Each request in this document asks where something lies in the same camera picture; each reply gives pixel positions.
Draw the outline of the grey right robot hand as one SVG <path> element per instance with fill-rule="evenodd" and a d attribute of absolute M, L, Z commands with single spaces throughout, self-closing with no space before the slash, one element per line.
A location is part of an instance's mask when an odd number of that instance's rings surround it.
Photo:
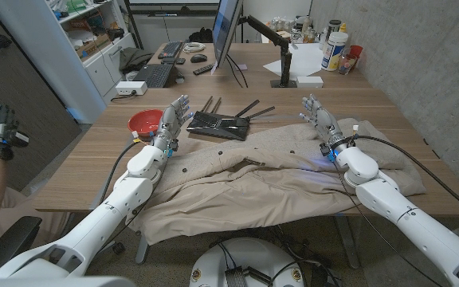
<path fill-rule="evenodd" d="M 301 113 L 300 117 L 314 127 L 325 144 L 336 154 L 345 150 L 347 140 L 335 117 L 312 94 L 302 99 L 302 105 L 306 114 Z"/>

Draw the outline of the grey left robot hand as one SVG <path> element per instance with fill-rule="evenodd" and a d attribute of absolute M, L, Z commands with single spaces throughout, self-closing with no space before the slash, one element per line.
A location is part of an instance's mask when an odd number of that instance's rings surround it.
<path fill-rule="evenodd" d="M 177 151 L 179 147 L 177 137 L 181 132 L 181 127 L 194 115 L 193 112 L 187 112 L 189 108 L 188 95 L 181 95 L 166 107 L 151 145 L 162 151 Z"/>

